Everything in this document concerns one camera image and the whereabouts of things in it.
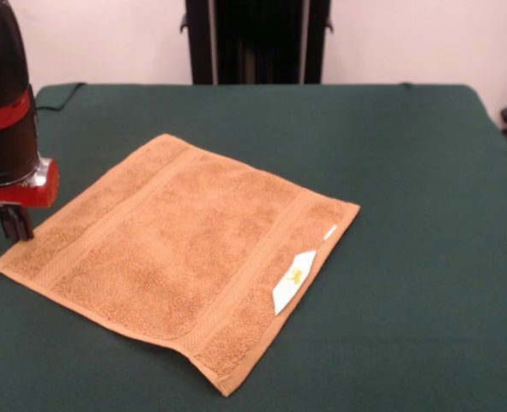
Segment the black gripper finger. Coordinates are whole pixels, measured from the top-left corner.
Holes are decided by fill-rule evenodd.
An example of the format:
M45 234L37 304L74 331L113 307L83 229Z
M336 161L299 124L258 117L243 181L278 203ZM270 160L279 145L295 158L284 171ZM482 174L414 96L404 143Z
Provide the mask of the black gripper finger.
M30 218L27 208L22 206L15 206L13 208L16 220L16 232L18 240L31 240L33 239L33 228L30 223Z
M18 240L18 230L12 208L8 205L0 205L0 222L6 239Z

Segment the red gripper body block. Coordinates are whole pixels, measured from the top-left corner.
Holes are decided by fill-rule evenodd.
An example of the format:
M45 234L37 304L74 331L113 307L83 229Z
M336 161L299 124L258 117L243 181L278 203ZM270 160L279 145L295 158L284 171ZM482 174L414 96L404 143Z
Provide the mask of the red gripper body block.
M54 159L39 158L36 170L22 181L0 186L0 205L20 205L23 208L51 207L58 194L60 173Z

